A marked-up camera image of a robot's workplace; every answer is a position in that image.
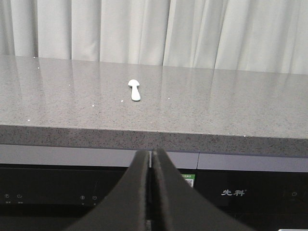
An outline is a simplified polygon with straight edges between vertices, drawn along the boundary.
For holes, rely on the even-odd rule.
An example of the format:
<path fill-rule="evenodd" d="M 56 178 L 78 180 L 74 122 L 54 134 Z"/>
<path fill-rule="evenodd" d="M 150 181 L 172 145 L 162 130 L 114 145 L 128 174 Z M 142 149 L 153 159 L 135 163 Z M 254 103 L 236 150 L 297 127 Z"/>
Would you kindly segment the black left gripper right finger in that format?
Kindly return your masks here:
<path fill-rule="evenodd" d="M 162 148 L 152 151 L 154 231 L 250 231 L 192 188 Z"/>

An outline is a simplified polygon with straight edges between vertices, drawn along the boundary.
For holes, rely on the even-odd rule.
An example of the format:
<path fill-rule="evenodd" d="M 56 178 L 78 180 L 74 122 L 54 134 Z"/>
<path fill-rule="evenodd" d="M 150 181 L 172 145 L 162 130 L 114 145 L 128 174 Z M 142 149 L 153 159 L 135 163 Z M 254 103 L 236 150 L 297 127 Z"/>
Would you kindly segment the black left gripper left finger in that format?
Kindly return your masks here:
<path fill-rule="evenodd" d="M 137 151 L 112 191 L 67 231 L 145 231 L 149 152 Z"/>

